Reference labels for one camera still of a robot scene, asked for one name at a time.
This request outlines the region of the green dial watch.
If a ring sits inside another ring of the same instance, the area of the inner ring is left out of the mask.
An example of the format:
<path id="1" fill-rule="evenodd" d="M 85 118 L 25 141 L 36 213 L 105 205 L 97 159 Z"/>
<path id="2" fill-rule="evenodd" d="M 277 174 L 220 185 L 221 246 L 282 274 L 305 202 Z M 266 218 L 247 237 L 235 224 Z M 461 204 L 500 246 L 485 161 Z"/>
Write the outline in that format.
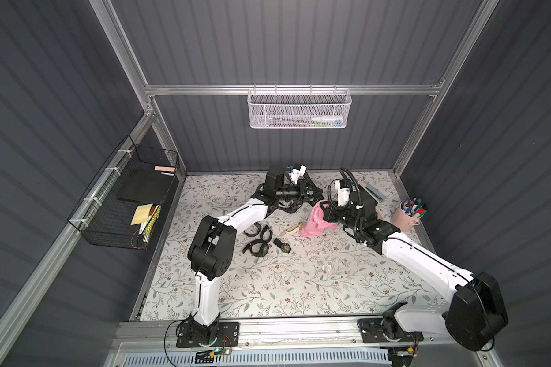
<path id="1" fill-rule="evenodd" d="M 290 246 L 289 243 L 285 243 L 283 242 L 282 240 L 280 239 L 274 239 L 273 241 L 274 245 L 280 249 L 281 252 L 283 253 L 290 253 L 292 252 L 292 246 Z"/>

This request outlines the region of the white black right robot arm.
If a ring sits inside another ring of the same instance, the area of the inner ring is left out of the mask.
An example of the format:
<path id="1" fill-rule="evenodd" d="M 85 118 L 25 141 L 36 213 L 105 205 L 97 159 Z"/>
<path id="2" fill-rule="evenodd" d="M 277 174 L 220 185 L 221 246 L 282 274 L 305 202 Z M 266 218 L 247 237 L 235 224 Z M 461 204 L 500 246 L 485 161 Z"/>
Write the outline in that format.
<path id="1" fill-rule="evenodd" d="M 445 303 L 418 306 L 397 301 L 384 311 L 378 326 L 384 337 L 397 342 L 409 333 L 451 336 L 473 352 L 494 347 L 496 335 L 508 325 L 508 314 L 497 280 L 482 272 L 459 268 L 410 238 L 392 223 L 377 216 L 376 201 L 347 178 L 333 180 L 321 204 L 324 218 L 337 222 L 356 243 L 395 261 L 424 280 Z"/>

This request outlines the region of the yellow sticky note pad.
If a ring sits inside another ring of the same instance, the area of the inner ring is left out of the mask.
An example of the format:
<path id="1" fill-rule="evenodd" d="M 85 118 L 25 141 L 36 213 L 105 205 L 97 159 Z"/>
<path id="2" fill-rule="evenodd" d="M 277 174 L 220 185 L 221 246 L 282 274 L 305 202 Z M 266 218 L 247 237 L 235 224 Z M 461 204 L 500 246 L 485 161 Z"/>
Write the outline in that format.
<path id="1" fill-rule="evenodd" d="M 150 217 L 151 210 L 155 207 L 156 206 L 151 203 L 137 206 L 136 211 L 133 214 L 131 225 L 134 226 L 148 223 L 148 218 Z"/>

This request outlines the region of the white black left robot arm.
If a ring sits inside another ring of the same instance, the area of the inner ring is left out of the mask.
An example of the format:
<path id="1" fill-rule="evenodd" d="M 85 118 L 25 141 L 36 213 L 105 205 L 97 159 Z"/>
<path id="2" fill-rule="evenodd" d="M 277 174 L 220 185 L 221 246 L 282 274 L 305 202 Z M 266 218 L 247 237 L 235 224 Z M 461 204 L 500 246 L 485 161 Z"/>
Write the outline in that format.
<path id="1" fill-rule="evenodd" d="M 200 221 L 188 250 L 195 295 L 187 323 L 197 342 L 209 345 L 218 334 L 220 277 L 231 265 L 237 236 L 277 210 L 293 214 L 305 203 L 315 206 L 324 199 L 323 190 L 306 171 L 306 166 L 300 164 L 288 170 L 270 168 L 265 182 L 241 207 L 221 217 L 206 216 Z"/>

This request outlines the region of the black notebook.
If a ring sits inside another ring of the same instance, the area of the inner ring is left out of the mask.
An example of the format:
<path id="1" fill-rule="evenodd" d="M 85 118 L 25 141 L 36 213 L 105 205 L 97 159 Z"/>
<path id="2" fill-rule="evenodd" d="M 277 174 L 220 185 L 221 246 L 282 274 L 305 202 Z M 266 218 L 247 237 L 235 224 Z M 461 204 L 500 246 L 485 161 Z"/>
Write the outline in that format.
<path id="1" fill-rule="evenodd" d="M 118 200 L 138 204 L 161 204 L 174 176 L 161 171 L 133 170 L 119 189 Z"/>

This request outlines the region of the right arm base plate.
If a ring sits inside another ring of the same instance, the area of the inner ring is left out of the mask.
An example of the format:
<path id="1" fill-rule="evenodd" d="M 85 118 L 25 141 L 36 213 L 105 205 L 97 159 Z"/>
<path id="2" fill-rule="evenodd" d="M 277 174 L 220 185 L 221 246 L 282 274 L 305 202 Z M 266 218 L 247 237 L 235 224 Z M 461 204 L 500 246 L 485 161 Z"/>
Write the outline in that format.
<path id="1" fill-rule="evenodd" d="M 398 343 L 424 341 L 421 332 L 406 332 L 396 321 L 384 317 L 362 318 L 358 320 L 358 329 L 364 343 Z"/>

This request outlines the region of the pink cloth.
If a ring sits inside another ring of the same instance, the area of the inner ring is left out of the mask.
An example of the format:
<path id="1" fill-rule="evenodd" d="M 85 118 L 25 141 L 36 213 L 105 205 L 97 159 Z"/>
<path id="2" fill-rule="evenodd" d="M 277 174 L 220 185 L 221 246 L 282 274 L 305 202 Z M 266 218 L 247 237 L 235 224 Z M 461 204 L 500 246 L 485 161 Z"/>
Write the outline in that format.
<path id="1" fill-rule="evenodd" d="M 334 230 L 337 228 L 338 223 L 330 223 L 325 220 L 324 210 L 320 206 L 321 203 L 324 203 L 324 200 L 319 201 L 313 207 L 306 224 L 301 230 L 302 237 L 314 237 L 323 234 L 327 229 Z"/>

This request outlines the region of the coloured markers bunch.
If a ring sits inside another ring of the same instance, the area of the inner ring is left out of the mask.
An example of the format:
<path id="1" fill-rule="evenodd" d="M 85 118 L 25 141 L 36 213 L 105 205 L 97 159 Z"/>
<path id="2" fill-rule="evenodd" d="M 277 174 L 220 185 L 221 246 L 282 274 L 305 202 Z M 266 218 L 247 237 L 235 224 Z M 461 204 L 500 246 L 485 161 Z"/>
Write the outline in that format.
<path id="1" fill-rule="evenodd" d="M 428 212 L 428 206 L 422 198 L 413 198 L 404 200 L 400 209 L 404 214 L 413 218 L 421 218 Z"/>

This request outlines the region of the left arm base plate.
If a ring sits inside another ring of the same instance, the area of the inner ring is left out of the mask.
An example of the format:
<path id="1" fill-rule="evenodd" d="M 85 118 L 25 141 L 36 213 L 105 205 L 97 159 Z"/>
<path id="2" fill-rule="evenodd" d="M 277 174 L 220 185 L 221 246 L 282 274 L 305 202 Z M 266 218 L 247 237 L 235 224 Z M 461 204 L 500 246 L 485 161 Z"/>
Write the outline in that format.
<path id="1" fill-rule="evenodd" d="M 188 321 L 177 329 L 177 348 L 237 347 L 240 323 L 215 321 L 209 327 Z"/>

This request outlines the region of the pink pen cup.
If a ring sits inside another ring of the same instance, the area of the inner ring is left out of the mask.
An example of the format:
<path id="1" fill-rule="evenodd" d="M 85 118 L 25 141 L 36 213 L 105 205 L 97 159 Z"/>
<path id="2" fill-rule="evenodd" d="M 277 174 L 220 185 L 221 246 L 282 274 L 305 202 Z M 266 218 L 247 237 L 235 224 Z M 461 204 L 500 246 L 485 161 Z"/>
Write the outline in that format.
<path id="1" fill-rule="evenodd" d="M 419 218 L 414 218 L 405 213 L 400 206 L 398 206 L 390 218 L 390 223 L 400 229 L 401 232 L 410 232 L 415 226 L 419 226 L 421 223 Z"/>

